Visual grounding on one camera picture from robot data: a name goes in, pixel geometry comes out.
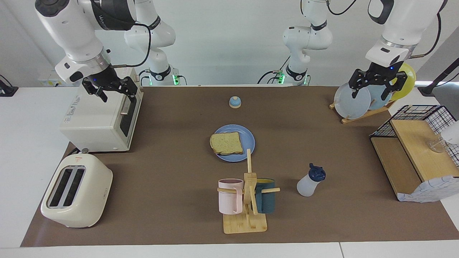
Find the teal mug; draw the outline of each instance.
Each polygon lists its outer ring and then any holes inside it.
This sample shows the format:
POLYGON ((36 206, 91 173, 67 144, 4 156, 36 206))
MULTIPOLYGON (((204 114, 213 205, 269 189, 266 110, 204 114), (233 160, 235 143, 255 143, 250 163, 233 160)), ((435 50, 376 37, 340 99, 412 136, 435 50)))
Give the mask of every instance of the teal mug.
POLYGON ((269 178, 257 179, 255 187, 255 200, 258 213, 272 213, 275 207, 275 193, 261 193, 263 189, 275 188, 275 181, 269 178))

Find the brown tabletop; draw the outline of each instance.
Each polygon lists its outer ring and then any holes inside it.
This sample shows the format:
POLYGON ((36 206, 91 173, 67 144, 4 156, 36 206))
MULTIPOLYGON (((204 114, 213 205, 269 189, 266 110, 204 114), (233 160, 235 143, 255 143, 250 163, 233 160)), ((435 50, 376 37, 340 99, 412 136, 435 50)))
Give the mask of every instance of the brown tabletop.
POLYGON ((113 171, 100 221, 70 229, 38 209, 22 246, 459 239, 441 202, 397 201, 369 140, 389 113, 343 125, 328 108, 335 91, 146 88, 131 150, 96 155, 113 171), (229 107, 233 95, 241 108, 229 107), (264 233, 223 233, 217 181, 243 178, 247 164, 217 158, 209 137, 232 123, 255 136, 253 171, 282 189, 264 233), (324 167, 327 178, 302 197, 296 184, 309 163, 324 167))

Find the cream toaster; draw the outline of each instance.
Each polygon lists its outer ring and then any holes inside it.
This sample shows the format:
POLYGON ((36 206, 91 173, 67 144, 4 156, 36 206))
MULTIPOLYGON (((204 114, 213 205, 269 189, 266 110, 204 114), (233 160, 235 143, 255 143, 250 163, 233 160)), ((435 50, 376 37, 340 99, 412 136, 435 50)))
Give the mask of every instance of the cream toaster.
POLYGON ((59 164, 41 202, 41 214, 70 228, 93 226, 102 215, 113 173, 91 154, 59 164))

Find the pink mug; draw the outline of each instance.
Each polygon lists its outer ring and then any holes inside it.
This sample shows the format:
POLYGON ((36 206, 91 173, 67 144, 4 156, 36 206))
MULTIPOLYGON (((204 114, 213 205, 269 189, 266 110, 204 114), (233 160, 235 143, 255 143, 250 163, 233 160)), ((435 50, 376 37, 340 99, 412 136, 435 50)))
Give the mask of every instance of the pink mug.
POLYGON ((242 188, 244 180, 227 178, 218 181, 219 188, 233 189, 236 193, 218 192, 218 210, 226 215, 242 213, 242 188))

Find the white table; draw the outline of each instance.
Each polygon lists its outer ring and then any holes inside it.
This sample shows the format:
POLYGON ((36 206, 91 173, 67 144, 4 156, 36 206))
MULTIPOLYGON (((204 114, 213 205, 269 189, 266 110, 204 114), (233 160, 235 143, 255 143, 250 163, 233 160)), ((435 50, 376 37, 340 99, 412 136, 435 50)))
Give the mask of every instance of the white table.
MULTIPOLYGON (((21 88, 0 98, 0 257, 457 257, 459 241, 19 248, 68 140, 59 124, 75 88, 21 88)), ((438 104, 417 90, 396 103, 438 104)), ((459 196, 442 200, 456 227, 459 196)))

